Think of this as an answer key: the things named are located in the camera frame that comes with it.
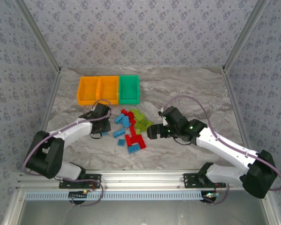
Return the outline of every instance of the wire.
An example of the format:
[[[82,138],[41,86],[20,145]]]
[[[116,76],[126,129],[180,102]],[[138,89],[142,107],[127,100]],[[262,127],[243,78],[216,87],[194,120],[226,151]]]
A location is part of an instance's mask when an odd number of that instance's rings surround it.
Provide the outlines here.
[[[87,206],[96,205],[97,203],[99,203],[99,202],[101,201],[101,199],[102,199],[103,196],[104,196],[104,188],[103,188],[103,185],[102,185],[99,181],[97,181],[97,180],[94,180],[94,179],[71,180],[71,179],[66,179],[66,178],[63,178],[63,180],[67,180],[67,181],[70,181],[70,182],[89,182],[89,181],[90,181],[90,182],[95,182],[95,183],[97,183],[97,184],[100,186],[100,188],[101,188],[100,197],[99,197],[96,201],[94,201],[94,202],[92,202],[92,203],[90,203],[90,204],[83,204],[83,205],[77,205],[77,204],[75,204],[75,203],[74,203],[74,198],[76,197],[76,195],[74,195],[74,196],[72,197],[72,200],[71,200],[71,203],[73,204],[73,206],[87,207]]]
[[[110,115],[111,115],[111,112],[112,112],[112,104],[110,103],[110,101],[106,100],[106,99],[99,99],[97,100],[93,105],[92,105],[92,108],[99,102],[99,101],[105,101],[109,104],[109,107],[110,107],[110,111],[105,115],[105,116],[102,116],[100,118],[96,118],[96,119],[89,119],[89,120],[80,120],[80,121],[77,121],[76,123],[72,123],[72,124],[69,124],[67,126],[65,126],[64,128],[60,129],[59,131],[55,132],[55,133],[52,133],[50,134],[49,136],[47,136],[46,138],[44,138],[43,140],[41,140],[32,150],[31,152],[28,154],[28,156],[25,158],[24,160],[24,163],[22,165],[22,170],[25,174],[27,175],[31,175],[31,176],[42,176],[41,174],[36,174],[36,173],[29,173],[27,170],[26,170],[26,165],[28,163],[28,161],[30,160],[31,156],[35,153],[35,151],[43,144],[45,143],[46,141],[48,141],[50,138],[52,138],[53,136],[57,135],[59,132],[64,132],[66,130],[68,130],[69,128],[73,127],[73,126],[76,126],[77,124],[80,124],[80,123],[84,123],[86,121],[88,122],[94,122],[94,121],[98,121],[98,120],[103,120],[105,118],[108,118]]]
[[[258,158],[258,157],[254,156],[254,155],[252,155],[252,154],[248,154],[248,153],[245,152],[245,151],[241,151],[241,150],[239,150],[239,149],[237,149],[237,148],[235,148],[235,147],[233,147],[233,146],[227,144],[225,141],[221,140],[221,139],[216,135],[216,132],[215,132],[214,128],[213,128],[212,125],[211,125],[210,119],[209,119],[209,117],[208,117],[208,114],[207,114],[207,112],[206,112],[204,106],[203,106],[198,100],[196,100],[194,97],[191,97],[191,96],[188,96],[188,95],[178,95],[178,96],[176,96],[176,97],[173,97],[173,98],[172,98],[170,101],[168,101],[168,103],[165,105],[164,110],[168,107],[168,105],[169,105],[171,102],[173,102],[173,101],[176,100],[177,98],[189,98],[189,99],[195,101],[195,102],[201,107],[201,109],[204,111],[204,113],[205,113],[205,115],[206,115],[206,118],[207,118],[207,121],[208,121],[208,124],[209,124],[209,128],[210,128],[212,134],[214,135],[214,137],[215,137],[220,143],[222,143],[223,145],[227,146],[228,148],[230,148],[230,149],[232,149],[232,150],[234,150],[234,151],[237,151],[238,153],[241,153],[241,154],[243,154],[243,155],[245,155],[245,156],[249,156],[249,157],[251,157],[251,158],[253,158],[253,159],[255,159],[255,160],[258,160],[259,162],[261,162],[261,163],[267,165],[267,166],[270,167],[272,170],[274,170],[274,171],[279,175],[279,177],[280,177],[280,179],[281,179],[281,173],[279,172],[279,170],[278,170],[276,167],[274,167],[273,165],[271,165],[270,163],[268,163],[267,161],[265,161],[265,160],[263,160],[263,159],[261,159],[261,158]],[[270,191],[280,191],[280,190],[281,190],[281,186],[278,187],[278,188],[270,188],[269,190],[270,190]]]
[[[227,184],[227,192],[226,192],[226,195],[225,195],[225,197],[224,197],[222,200],[220,200],[219,202],[214,203],[213,201],[211,201],[211,200],[208,199],[208,198],[203,198],[203,199],[206,200],[206,201],[208,201],[208,202],[210,202],[211,205],[219,205],[219,204],[223,203],[223,202],[228,198],[229,192],[230,192],[230,185]]]
[[[181,144],[181,145],[190,145],[190,144],[191,144],[191,142],[189,142],[189,143],[187,143],[187,144],[182,144],[182,143],[178,142],[178,141],[176,140],[177,138],[175,138],[175,137],[174,137],[173,139],[174,139],[175,142],[177,142],[178,144]]]

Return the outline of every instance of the wall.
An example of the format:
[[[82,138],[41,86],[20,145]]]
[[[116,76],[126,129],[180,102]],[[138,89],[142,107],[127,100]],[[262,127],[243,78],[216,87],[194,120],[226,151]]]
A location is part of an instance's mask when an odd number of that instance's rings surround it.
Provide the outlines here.
[[[62,67],[222,65],[256,0],[25,0]]]
[[[272,153],[281,171],[281,0],[267,5],[229,76],[253,148]]]
[[[0,0],[0,224],[55,72],[12,0]]]

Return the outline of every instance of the orange tray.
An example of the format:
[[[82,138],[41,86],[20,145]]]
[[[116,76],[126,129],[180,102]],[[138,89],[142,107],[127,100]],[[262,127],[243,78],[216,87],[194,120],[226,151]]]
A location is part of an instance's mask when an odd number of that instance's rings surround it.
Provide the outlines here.
[[[117,105],[118,87],[119,76],[82,76],[77,91],[78,105],[92,105],[101,98]]]

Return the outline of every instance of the gray marble tabletop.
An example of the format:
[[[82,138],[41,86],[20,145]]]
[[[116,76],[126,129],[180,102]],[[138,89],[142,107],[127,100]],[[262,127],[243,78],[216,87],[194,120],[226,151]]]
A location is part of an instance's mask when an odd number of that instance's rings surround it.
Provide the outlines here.
[[[114,119],[121,109],[139,109],[148,120],[161,123],[158,111],[177,95],[190,95],[206,108],[215,130],[224,137],[242,144],[231,101],[221,73],[200,67],[118,67],[63,68],[47,131],[56,130],[75,121],[90,110],[79,106],[76,93],[81,76],[139,75],[140,104],[114,106],[110,117],[111,132],[100,140],[84,136],[64,151],[64,159],[87,169],[199,169],[206,162],[229,165],[211,151],[194,145],[182,146],[173,139],[143,138],[147,148],[129,154],[127,147],[118,146],[112,132],[121,128]],[[207,123],[200,107],[189,99],[173,103],[189,120]]]

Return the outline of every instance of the green tray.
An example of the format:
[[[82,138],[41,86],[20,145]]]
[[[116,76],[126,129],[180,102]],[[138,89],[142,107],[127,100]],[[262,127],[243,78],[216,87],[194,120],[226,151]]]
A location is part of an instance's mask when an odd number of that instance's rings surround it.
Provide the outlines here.
[[[140,103],[140,80],[137,75],[121,75],[119,82],[119,104]]]

